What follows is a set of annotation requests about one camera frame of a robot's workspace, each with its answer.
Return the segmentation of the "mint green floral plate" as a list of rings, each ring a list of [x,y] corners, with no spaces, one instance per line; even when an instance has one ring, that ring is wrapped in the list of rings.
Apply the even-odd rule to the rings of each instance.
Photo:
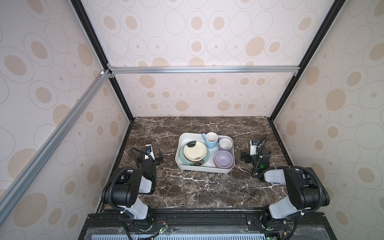
[[[185,155],[184,155],[184,148],[185,148],[185,146],[186,146],[186,145],[184,145],[184,146],[181,148],[181,150],[180,150],[180,159],[182,160],[182,162],[183,162],[185,165],[187,165],[187,166],[202,166],[202,165],[204,165],[204,164],[208,161],[208,159],[209,159],[209,157],[210,157],[210,153],[209,153],[209,151],[207,151],[206,156],[205,156],[202,160],[200,160],[200,161],[193,162],[193,161],[188,160],[188,159],[185,157]]]

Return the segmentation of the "lilac purple bowl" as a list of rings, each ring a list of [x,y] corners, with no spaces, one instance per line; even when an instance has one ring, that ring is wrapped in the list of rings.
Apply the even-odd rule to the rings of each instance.
[[[214,156],[214,164],[219,169],[230,169],[234,164],[234,157],[228,151],[218,151]]]

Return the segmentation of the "grey purple mug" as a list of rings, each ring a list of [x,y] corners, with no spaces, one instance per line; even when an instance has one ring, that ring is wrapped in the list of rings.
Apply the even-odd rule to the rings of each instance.
[[[218,141],[219,151],[231,152],[233,149],[233,141],[227,138],[221,138]]]

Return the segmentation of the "white plastic bin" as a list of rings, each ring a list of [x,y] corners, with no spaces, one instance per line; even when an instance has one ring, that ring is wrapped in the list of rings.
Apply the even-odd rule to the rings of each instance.
[[[227,174],[235,166],[234,142],[215,133],[184,133],[175,161],[181,170]]]

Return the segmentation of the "cream floral plate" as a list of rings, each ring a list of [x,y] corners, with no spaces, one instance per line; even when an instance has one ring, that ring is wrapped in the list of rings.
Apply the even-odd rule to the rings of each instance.
[[[199,141],[191,141],[186,143],[184,148],[185,157],[193,162],[202,160],[207,154],[207,147]]]

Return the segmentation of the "light blue mug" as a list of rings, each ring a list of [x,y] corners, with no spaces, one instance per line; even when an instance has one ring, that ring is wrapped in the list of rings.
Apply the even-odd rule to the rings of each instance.
[[[218,143],[219,137],[214,132],[209,132],[207,134],[202,134],[202,138],[205,141],[206,147],[208,149],[214,149]]]

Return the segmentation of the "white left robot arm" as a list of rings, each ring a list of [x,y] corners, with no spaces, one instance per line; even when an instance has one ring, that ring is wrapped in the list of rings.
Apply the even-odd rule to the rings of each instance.
[[[131,148],[131,154],[137,167],[117,168],[106,183],[101,202],[126,214],[133,220],[144,220],[148,216],[149,207],[139,195],[152,195],[157,186],[157,166],[163,161],[163,153],[156,157],[151,147],[145,151]]]

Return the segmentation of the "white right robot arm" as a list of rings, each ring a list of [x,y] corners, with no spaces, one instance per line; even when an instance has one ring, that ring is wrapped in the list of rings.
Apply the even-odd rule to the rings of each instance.
[[[268,219],[289,219],[316,212],[330,204],[331,198],[320,178],[310,167],[270,167],[270,152],[251,146],[250,153],[241,151],[241,160],[252,164],[252,176],[271,184],[287,188],[287,196],[266,207]]]

